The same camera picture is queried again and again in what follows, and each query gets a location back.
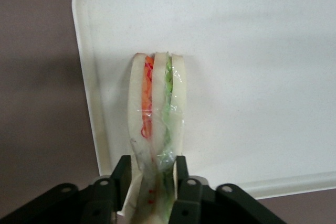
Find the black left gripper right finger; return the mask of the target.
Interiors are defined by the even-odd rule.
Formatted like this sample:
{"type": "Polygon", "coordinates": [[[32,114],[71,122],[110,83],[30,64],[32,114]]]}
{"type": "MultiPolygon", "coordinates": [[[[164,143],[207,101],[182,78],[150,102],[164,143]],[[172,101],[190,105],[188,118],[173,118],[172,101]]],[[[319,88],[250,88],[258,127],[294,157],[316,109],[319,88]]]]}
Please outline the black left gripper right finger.
{"type": "Polygon", "coordinates": [[[175,164],[177,200],[169,223],[285,223],[237,185],[211,189],[205,178],[190,176],[185,156],[175,164]]]}

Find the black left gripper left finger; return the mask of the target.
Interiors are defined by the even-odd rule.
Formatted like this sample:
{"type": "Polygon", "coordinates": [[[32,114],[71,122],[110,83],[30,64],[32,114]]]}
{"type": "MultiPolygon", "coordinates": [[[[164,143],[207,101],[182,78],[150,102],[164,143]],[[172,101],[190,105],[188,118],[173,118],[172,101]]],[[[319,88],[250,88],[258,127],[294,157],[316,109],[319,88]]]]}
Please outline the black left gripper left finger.
{"type": "Polygon", "coordinates": [[[1,223],[117,223],[132,179],[131,157],[123,155],[111,175],[80,190],[59,184],[1,219],[1,223]]]}

